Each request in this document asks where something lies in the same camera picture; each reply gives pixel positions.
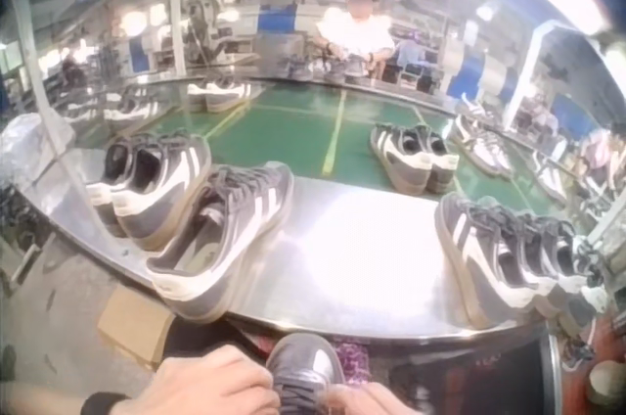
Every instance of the gray suede sneaker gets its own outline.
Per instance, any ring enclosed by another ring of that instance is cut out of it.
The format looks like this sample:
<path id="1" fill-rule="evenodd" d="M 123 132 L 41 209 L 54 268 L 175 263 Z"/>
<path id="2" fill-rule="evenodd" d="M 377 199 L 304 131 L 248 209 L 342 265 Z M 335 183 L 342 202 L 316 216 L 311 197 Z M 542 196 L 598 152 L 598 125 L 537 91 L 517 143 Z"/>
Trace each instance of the gray suede sneaker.
<path id="1" fill-rule="evenodd" d="M 255 168 L 221 165 L 206 186 L 194 223 L 147 260 L 163 300 L 182 317 L 204 323 L 228 310 L 248 247 L 288 217 L 294 177 L 280 162 Z"/>
<path id="2" fill-rule="evenodd" d="M 274 376 L 282 414 L 326 413 L 320 393 L 331 385 L 345 383 L 335 350 L 317 335 L 284 337 L 276 344 L 266 366 Z"/>

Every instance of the shoe insole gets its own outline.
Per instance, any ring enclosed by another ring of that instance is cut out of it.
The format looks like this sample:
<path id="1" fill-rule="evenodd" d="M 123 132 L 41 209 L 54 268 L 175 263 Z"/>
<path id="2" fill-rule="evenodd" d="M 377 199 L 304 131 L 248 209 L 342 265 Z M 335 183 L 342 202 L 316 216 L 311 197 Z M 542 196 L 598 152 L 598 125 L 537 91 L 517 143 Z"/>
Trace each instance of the shoe insole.
<path id="1" fill-rule="evenodd" d="M 114 144 L 107 151 L 105 158 L 105 179 L 113 183 L 124 173 L 128 160 L 128 148 L 120 144 Z"/>
<path id="2" fill-rule="evenodd" d="M 212 220 L 207 220 L 196 238 L 184 251 L 174 267 L 175 270 L 198 274 L 215 263 L 223 229 Z"/>
<path id="3" fill-rule="evenodd" d="M 148 187 L 157 180 L 160 173 L 161 162 L 157 156 L 148 151 L 140 150 L 135 159 L 135 174 L 131 181 L 131 188 L 139 193 L 144 193 Z"/>
<path id="4" fill-rule="evenodd" d="M 521 277 L 521 270 L 519 269 L 519 263 L 512 253 L 505 253 L 498 255 L 498 262 L 500 263 L 500 269 L 505 277 L 507 285 L 519 288 L 525 285 L 523 278 Z"/>

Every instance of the black wristband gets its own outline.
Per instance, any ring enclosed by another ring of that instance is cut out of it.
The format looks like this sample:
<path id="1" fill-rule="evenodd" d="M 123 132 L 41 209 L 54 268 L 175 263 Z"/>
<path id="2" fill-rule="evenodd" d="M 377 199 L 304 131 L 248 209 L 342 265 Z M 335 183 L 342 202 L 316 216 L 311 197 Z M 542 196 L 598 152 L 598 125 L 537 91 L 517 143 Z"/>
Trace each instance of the black wristband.
<path id="1" fill-rule="evenodd" d="M 82 404 L 80 415 L 109 415 L 114 405 L 128 398 L 123 393 L 96 392 Z"/>

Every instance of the white shirt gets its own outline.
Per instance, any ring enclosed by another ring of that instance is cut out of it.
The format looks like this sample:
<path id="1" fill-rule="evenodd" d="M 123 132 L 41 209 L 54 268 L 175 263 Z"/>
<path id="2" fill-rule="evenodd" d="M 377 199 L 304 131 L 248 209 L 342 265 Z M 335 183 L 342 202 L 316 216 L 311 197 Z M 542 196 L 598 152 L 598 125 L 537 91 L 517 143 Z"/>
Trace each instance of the white shirt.
<path id="1" fill-rule="evenodd" d="M 382 16 L 370 16 L 366 21 L 357 22 L 347 12 L 329 9 L 317 27 L 324 38 L 353 55 L 366 56 L 395 48 L 389 35 L 388 19 Z"/>

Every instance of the plastic bag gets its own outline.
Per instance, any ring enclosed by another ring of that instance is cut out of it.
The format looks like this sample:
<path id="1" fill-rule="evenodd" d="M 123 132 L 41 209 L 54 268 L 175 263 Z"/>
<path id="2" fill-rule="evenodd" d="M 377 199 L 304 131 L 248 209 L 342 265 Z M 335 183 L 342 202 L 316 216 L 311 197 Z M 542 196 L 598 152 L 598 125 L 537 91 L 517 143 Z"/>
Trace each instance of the plastic bag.
<path id="1" fill-rule="evenodd" d="M 40 114 L 18 115 L 0 134 L 0 186 L 13 183 L 25 188 L 36 181 L 54 160 L 50 138 L 60 156 L 73 144 L 74 130 L 56 112 L 50 111 L 48 136 Z"/>

